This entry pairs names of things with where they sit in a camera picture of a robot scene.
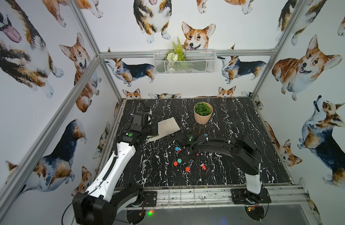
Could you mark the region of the red stamp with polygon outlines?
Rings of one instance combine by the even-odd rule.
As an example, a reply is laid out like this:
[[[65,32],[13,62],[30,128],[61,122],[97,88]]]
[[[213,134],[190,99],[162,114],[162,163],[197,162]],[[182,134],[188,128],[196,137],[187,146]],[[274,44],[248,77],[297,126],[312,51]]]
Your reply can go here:
[[[206,166],[205,166],[205,164],[201,164],[200,167],[201,167],[204,171],[207,169]]]

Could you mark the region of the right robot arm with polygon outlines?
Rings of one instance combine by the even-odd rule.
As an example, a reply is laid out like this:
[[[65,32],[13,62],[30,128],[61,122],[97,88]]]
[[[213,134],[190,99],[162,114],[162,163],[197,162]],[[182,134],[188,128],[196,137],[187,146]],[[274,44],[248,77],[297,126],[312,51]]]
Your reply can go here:
[[[181,149],[179,155],[183,161],[189,161],[195,158],[197,154],[203,152],[212,152],[231,157],[233,163],[246,177],[247,192],[254,195],[261,193],[261,152],[254,142],[246,136],[217,138],[209,137],[206,134],[189,137],[177,134],[171,138],[176,146]]]

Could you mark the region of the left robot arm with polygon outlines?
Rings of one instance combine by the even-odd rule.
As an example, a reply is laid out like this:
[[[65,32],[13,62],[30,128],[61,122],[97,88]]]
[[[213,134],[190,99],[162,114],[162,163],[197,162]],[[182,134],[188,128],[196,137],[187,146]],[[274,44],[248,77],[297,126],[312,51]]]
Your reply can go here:
[[[142,185],[128,184],[122,191],[115,187],[128,162],[147,137],[158,133],[158,123],[151,123],[149,108],[134,109],[125,130],[113,140],[113,153],[104,168],[84,193],[77,193],[72,200],[78,225],[111,225],[117,214],[125,207],[144,207]]]

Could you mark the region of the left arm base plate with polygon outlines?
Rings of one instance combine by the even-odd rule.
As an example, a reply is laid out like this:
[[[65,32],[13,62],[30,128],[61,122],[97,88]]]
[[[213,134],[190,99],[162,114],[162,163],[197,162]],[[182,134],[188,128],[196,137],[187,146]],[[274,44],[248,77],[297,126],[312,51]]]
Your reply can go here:
[[[122,204],[121,208],[155,207],[157,204],[157,191],[144,191],[143,194],[133,196]]]

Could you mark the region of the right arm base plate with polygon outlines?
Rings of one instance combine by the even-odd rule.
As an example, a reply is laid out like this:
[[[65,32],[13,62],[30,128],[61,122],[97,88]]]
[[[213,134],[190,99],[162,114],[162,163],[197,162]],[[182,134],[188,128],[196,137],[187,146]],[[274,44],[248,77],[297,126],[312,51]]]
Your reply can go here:
[[[233,188],[231,189],[231,195],[234,204],[256,205],[272,202],[267,189],[264,187],[259,194],[249,192],[246,188]]]

